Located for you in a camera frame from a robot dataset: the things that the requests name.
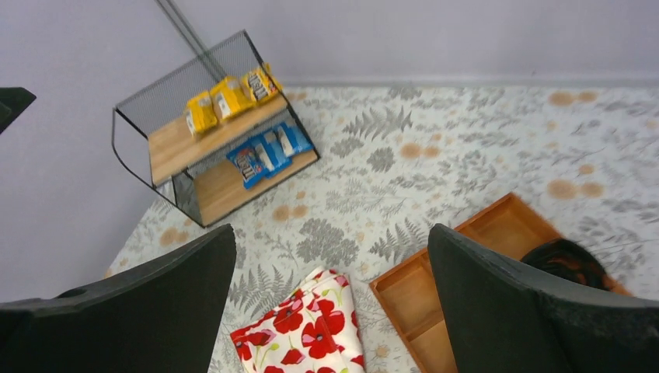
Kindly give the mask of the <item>blue white candy bar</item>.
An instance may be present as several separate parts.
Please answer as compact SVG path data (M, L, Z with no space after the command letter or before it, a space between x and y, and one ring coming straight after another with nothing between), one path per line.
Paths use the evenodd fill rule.
M251 137L249 143L263 163L268 179L275 177L292 164L291 158L285 155L277 135L272 130Z
M282 122L274 127L274 132L283 153L289 158L313 150L312 144L297 125Z

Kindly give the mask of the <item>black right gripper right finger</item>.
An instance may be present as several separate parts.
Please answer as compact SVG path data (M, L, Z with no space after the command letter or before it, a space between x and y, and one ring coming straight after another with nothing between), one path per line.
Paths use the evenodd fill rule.
M656 372L658 303L575 284L442 225L427 251L460 372Z

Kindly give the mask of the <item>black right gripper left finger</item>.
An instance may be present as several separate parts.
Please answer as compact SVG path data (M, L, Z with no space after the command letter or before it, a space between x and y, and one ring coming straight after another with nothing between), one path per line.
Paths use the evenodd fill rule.
M230 225L51 299L1 306L3 372L206 372L235 269Z

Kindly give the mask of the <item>yellow candy bar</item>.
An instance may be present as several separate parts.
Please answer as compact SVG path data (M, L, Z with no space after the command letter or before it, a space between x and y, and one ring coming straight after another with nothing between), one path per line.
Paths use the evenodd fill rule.
M251 110L254 102L248 97L240 80L234 76L223 78L210 89L214 113L220 124Z
M187 127L193 136L203 134L218 126L209 91L203 91L187 101L184 111Z

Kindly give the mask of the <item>yellow m&m candy bag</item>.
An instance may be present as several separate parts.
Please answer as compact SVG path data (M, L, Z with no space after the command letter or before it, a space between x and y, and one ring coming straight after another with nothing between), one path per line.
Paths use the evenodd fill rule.
M247 89L248 97L255 105L260 105L273 99L283 90L279 81L273 77L271 67L268 63L263 63L258 68L244 74L242 84Z

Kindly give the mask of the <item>blue m&m candy bag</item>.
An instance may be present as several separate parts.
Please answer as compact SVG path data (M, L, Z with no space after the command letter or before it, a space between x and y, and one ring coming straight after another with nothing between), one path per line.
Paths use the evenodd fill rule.
M246 190L251 189L266 177L267 170L264 168L264 164L256 155L255 148L247 142L228 152L226 158L241 174Z

